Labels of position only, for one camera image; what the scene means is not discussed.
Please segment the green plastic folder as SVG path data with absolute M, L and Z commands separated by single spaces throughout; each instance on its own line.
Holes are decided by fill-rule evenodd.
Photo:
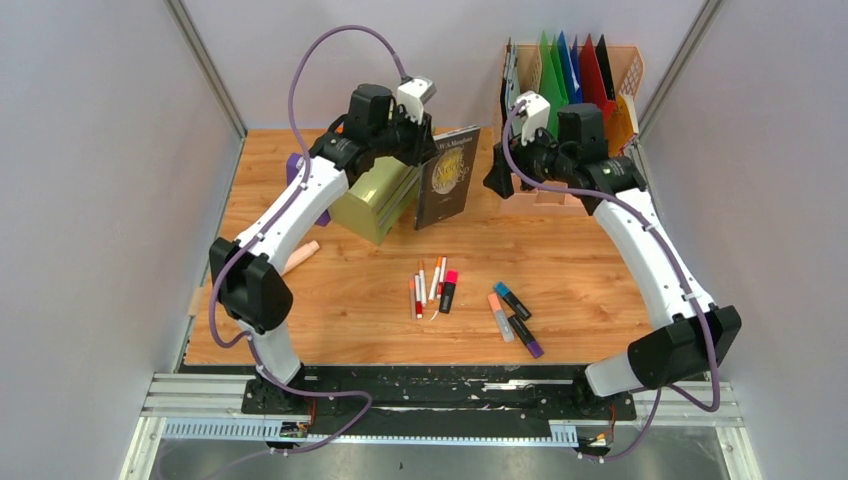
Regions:
M 545 32 L 540 35 L 538 51 L 542 62 L 539 94 L 550 104 L 547 129 L 552 134 L 557 134 L 559 131 L 558 112 L 569 104 L 561 58 L 556 43 L 552 42 Z

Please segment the green drawer cabinet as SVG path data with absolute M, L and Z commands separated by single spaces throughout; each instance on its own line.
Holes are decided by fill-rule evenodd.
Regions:
M 377 158 L 329 207 L 331 222 L 380 245 L 417 196 L 421 172 L 421 166 L 407 166 L 393 157 Z

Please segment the orange grey highlighter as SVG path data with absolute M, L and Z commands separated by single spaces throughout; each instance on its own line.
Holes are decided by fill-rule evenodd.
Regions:
M 514 340 L 514 333 L 508 322 L 508 317 L 501 306 L 498 295 L 496 293 L 490 293 L 487 296 L 487 300 L 503 341 L 512 342 Z

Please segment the red plastic folder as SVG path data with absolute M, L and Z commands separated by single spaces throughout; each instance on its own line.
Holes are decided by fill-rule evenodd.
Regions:
M 607 122 L 616 106 L 616 91 L 605 37 L 594 41 L 588 35 L 578 61 L 584 102 L 597 106 Z

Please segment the blue plastic folder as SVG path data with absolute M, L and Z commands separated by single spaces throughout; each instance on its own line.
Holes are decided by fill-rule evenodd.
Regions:
M 584 97 L 580 83 L 578 44 L 575 41 L 569 42 L 565 32 L 561 31 L 557 37 L 556 46 L 568 101 L 570 104 L 582 103 Z

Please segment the pink capped black highlighter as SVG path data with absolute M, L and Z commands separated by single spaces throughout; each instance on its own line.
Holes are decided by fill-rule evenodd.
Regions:
M 448 314 L 451 311 L 452 303 L 455 298 L 456 285 L 458 281 L 458 272 L 456 270 L 448 270 L 442 282 L 441 298 L 439 303 L 439 312 Z

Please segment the black mounting base rail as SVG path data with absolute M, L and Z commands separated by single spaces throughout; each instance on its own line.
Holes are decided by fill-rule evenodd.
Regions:
M 175 439 L 260 440 L 282 446 L 338 442 L 418 445 L 609 445 L 615 434 L 655 427 L 733 428 L 743 423 L 732 388 L 721 406 L 703 379 L 661 395 L 622 394 L 581 403 L 576 367 L 311 366 L 290 391 L 250 368 L 158 374 L 142 413 Z

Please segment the orange tipped white pen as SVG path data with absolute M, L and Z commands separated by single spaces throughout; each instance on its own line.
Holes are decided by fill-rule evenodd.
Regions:
M 428 290 L 426 285 L 426 275 L 424 262 L 422 260 L 419 261 L 419 269 L 418 269 L 418 288 L 419 288 L 419 302 L 422 306 L 425 306 L 428 301 Z

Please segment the blue capped black marker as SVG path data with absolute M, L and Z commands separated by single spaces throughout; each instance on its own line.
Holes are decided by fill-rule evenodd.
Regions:
M 526 305 L 503 282 L 495 283 L 493 290 L 522 321 L 529 320 L 532 317 L 532 313 Z

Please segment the black paperback book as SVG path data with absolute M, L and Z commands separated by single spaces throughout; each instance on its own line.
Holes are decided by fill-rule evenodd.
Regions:
M 434 137 L 438 154 L 422 168 L 415 230 L 464 211 L 480 132 L 479 126 L 468 126 Z

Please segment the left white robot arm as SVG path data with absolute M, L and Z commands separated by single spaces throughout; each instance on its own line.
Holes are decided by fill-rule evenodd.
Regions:
M 396 90 L 359 85 L 347 112 L 317 138 L 272 206 L 235 239 L 217 238 L 210 247 L 211 304 L 222 305 L 239 324 L 259 371 L 273 380 L 268 400 L 283 413 L 298 411 L 307 390 L 294 378 L 302 362 L 286 324 L 294 297 L 283 268 L 304 235 L 376 159 L 418 167 L 436 156 L 425 110 L 435 92 L 424 77 L 406 78 Z

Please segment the yellow book in rack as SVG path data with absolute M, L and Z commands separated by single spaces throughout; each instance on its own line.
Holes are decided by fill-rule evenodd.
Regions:
M 634 98 L 620 94 L 616 106 L 605 124 L 605 134 L 610 157 L 623 155 L 639 134 Z

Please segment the purple stapler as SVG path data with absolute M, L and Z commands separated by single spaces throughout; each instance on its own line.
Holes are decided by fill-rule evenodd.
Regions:
M 301 164 L 301 155 L 298 153 L 292 153 L 289 158 L 286 160 L 286 185 L 290 185 L 296 178 L 299 173 L 299 167 Z M 328 210 L 325 210 L 318 219 L 314 222 L 315 225 L 320 227 L 326 227 L 331 221 L 331 217 Z

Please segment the grey clipboard with papers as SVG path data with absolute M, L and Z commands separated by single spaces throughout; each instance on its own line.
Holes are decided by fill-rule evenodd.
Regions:
M 509 107 L 528 85 L 526 72 L 529 60 L 526 52 L 512 38 L 505 45 L 501 81 L 498 93 L 498 115 L 500 127 L 504 126 Z

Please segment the purple highlighter marker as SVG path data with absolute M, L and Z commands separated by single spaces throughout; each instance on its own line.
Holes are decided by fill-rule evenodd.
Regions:
M 534 359 L 540 358 L 544 354 L 544 350 L 539 345 L 534 335 L 530 332 L 525 322 L 517 315 L 513 314 L 508 317 L 508 323 L 514 334 L 520 339 L 522 344 L 528 350 Z

